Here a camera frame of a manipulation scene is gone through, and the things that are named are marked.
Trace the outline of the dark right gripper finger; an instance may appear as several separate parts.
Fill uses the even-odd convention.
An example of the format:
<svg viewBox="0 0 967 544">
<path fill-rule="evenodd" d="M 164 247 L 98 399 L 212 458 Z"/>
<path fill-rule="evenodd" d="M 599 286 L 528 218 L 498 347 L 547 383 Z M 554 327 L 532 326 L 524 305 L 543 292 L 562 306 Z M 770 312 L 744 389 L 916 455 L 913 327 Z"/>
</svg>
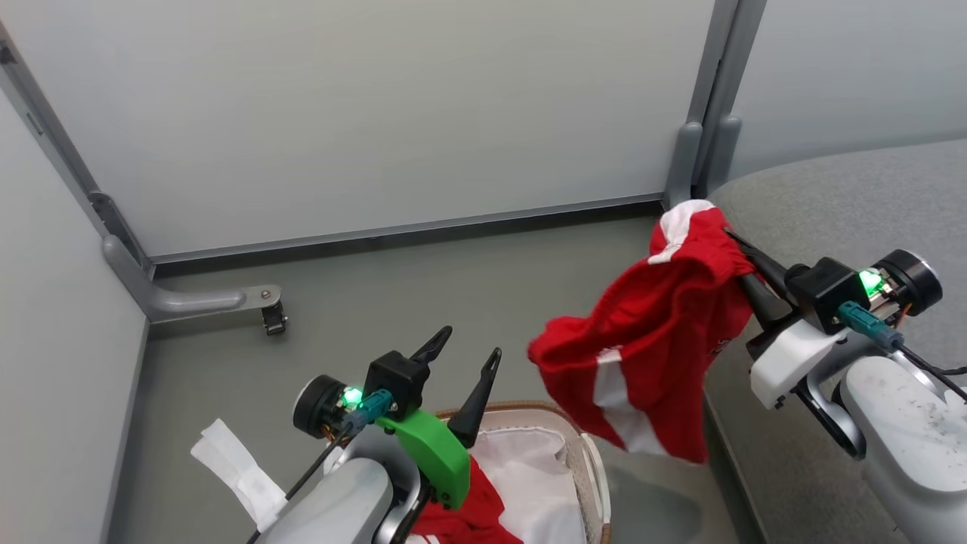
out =
<svg viewBox="0 0 967 544">
<path fill-rule="evenodd" d="M 780 327 L 788 314 L 787 303 L 777 296 L 767 283 L 755 274 L 739 276 L 737 282 L 745 293 L 753 316 L 764 331 L 771 331 Z"/>
<path fill-rule="evenodd" d="M 745 255 L 746 260 L 752 263 L 759 276 L 761 276 L 770 288 L 786 288 L 787 268 L 767 255 L 757 247 L 740 237 L 732 230 L 724 230 L 725 233 L 739 245 L 740 251 Z"/>
</svg>

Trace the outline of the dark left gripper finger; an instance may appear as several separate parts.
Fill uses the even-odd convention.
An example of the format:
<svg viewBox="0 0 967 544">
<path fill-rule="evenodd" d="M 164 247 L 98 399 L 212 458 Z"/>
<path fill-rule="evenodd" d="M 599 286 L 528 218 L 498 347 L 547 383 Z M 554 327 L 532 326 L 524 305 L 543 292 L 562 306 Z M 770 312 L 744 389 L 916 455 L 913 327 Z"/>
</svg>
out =
<svg viewBox="0 0 967 544">
<path fill-rule="evenodd" d="M 425 368 L 441 354 L 446 343 L 453 334 L 452 325 L 445 325 L 436 334 L 429 338 L 415 353 L 409 358 L 414 367 Z"/>
<path fill-rule="evenodd" d="M 454 416 L 450 416 L 446 426 L 450 434 L 459 441 L 466 449 L 474 446 L 479 434 L 481 420 L 486 413 L 488 400 L 499 371 L 499 365 L 503 358 L 501 348 L 494 348 L 483 367 L 480 369 L 480 378 L 474 386 L 473 391 L 457 410 Z"/>
</svg>

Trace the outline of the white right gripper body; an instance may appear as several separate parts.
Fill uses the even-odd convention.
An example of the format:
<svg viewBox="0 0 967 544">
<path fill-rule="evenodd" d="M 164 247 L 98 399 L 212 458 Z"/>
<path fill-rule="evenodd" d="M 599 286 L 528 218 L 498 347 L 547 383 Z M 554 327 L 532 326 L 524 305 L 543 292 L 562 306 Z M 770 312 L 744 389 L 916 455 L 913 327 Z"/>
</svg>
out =
<svg viewBox="0 0 967 544">
<path fill-rule="evenodd" d="M 746 351 L 752 358 L 749 380 L 754 396 L 773 410 L 847 334 L 846 329 L 826 334 L 797 317 L 751 338 Z"/>
</svg>

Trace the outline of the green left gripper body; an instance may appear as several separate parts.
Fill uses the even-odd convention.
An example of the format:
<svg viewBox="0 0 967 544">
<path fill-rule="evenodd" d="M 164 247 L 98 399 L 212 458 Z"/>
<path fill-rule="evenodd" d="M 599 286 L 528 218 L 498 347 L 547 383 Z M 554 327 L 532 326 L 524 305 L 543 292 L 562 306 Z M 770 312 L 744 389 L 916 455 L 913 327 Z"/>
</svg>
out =
<svg viewBox="0 0 967 544">
<path fill-rule="evenodd" d="M 415 410 L 397 421 L 382 416 L 375 423 L 394 432 L 406 454 L 436 491 L 436 498 L 448 509 L 460 509 L 472 482 L 470 455 L 446 423 L 432 413 Z"/>
</svg>

